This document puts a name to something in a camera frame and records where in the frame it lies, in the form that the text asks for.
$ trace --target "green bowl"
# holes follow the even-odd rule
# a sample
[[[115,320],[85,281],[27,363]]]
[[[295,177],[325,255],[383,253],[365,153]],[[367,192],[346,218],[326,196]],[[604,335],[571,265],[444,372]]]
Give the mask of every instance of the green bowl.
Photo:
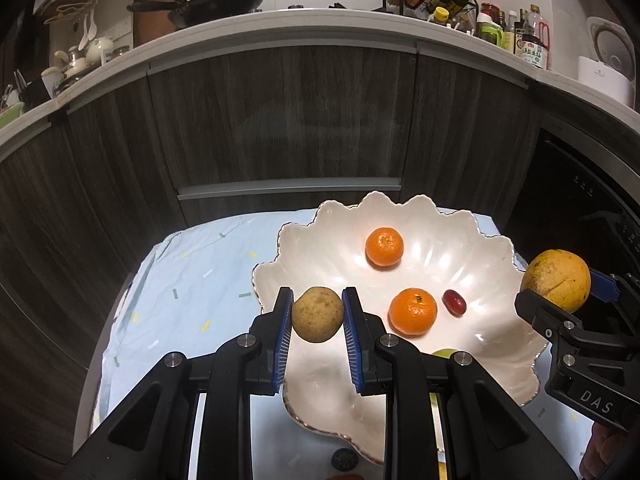
[[[16,103],[13,106],[9,106],[7,110],[0,114],[0,128],[7,126],[12,121],[15,121],[20,117],[24,103]]]

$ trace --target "human hand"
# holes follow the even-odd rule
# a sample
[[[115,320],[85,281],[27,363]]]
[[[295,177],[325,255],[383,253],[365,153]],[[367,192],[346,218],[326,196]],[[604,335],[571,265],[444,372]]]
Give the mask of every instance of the human hand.
[[[580,474],[586,480],[596,478],[604,466],[613,460],[615,454],[625,443],[625,439],[626,436],[616,430],[610,430],[594,422],[591,427],[591,439],[580,462]]]

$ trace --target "wall outlet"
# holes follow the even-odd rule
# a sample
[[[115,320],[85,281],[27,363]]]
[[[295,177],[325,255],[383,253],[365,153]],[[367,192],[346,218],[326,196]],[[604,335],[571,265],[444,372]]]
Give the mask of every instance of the wall outlet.
[[[123,20],[120,20],[118,23],[113,25],[113,27],[111,27],[110,29],[105,30],[103,35],[108,36],[113,41],[116,41],[119,38],[122,38],[123,36],[130,34],[132,29],[133,29],[133,16],[130,14]]]

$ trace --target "yellow bottle cap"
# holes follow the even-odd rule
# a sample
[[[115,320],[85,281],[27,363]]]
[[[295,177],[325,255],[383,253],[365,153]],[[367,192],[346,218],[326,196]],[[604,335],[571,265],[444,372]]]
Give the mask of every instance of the yellow bottle cap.
[[[433,11],[433,17],[439,22],[446,22],[449,19],[449,11],[444,7],[436,7],[436,10]]]

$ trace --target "wooden cutting board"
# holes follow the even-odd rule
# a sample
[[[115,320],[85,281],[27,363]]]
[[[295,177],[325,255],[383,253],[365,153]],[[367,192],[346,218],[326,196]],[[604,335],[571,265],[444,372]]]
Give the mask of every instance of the wooden cutting board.
[[[149,0],[133,0],[134,2],[147,2]],[[167,17],[168,10],[158,12],[134,12],[133,13],[133,46],[148,43],[151,40],[162,38],[175,32],[175,25]]]

